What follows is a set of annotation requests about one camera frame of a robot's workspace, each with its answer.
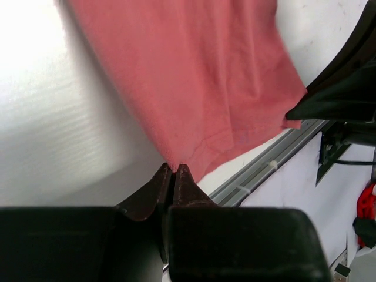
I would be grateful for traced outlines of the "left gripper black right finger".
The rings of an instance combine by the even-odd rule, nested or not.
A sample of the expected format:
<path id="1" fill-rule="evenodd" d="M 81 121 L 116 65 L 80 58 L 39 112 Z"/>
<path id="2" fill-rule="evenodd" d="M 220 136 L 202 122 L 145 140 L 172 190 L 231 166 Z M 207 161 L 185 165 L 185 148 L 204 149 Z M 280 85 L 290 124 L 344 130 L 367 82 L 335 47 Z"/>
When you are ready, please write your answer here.
<path id="1" fill-rule="evenodd" d="M 331 281 L 317 231 L 299 209 L 219 207 L 186 165 L 167 214 L 172 281 Z"/>

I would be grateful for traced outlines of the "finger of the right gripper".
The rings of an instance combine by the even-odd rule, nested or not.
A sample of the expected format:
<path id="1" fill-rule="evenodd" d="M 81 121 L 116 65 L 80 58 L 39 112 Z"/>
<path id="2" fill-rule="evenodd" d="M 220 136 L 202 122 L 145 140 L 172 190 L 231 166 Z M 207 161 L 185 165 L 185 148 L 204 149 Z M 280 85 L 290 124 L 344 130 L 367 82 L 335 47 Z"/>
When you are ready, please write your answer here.
<path id="1" fill-rule="evenodd" d="M 367 1 L 344 46 L 286 119 L 375 122 L 375 1 Z"/>

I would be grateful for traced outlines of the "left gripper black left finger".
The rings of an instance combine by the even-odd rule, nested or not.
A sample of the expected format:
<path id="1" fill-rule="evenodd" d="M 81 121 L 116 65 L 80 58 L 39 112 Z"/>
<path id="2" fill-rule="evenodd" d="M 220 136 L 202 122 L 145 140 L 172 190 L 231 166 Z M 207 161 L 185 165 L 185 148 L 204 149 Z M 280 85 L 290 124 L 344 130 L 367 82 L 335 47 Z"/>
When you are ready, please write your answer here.
<path id="1" fill-rule="evenodd" d="M 161 165 L 110 207 L 3 207 L 2 281 L 161 281 L 166 251 L 159 202 L 172 172 Z"/>

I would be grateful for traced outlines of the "dusty red t-shirt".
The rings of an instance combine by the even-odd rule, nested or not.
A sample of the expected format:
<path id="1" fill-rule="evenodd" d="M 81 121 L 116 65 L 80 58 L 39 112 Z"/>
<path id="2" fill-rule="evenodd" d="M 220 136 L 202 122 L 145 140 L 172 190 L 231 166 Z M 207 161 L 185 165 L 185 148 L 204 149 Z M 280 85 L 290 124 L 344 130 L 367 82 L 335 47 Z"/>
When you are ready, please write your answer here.
<path id="1" fill-rule="evenodd" d="M 69 1 L 126 107 L 173 171 L 195 181 L 300 127 L 306 94 L 276 1 Z"/>

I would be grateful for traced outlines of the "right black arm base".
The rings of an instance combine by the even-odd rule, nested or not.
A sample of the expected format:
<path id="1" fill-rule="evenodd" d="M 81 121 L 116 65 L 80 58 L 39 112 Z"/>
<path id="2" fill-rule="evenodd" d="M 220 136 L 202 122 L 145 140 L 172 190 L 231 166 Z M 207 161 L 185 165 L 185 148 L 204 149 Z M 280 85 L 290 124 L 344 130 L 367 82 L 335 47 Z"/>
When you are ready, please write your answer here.
<path id="1" fill-rule="evenodd" d="M 374 160 L 341 160 L 340 157 L 352 145 L 375 147 L 375 123 L 328 122 L 323 127 L 317 183 L 334 164 L 375 167 Z"/>

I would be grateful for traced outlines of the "red object beside table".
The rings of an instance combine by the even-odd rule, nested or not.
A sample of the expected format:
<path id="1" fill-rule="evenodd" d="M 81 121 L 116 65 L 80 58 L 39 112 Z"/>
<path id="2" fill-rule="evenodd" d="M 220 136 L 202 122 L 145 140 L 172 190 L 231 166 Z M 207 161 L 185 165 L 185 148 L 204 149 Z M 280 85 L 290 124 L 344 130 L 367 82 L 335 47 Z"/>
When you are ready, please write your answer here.
<path id="1" fill-rule="evenodd" d="M 360 194 L 357 201 L 357 216 L 362 219 L 375 219 L 374 193 L 375 183 L 369 184 Z"/>

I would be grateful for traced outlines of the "aluminium table rail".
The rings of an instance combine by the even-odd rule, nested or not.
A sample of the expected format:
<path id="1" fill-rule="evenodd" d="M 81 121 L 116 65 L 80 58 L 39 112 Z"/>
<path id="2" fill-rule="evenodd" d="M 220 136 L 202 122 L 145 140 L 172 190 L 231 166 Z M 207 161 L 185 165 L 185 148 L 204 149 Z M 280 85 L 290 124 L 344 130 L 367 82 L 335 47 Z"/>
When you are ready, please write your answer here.
<path id="1" fill-rule="evenodd" d="M 333 124 L 334 122 L 327 120 L 305 120 L 300 130 L 289 129 L 259 156 L 209 194 L 209 197 L 220 207 L 239 207 L 313 137 L 327 131 Z"/>

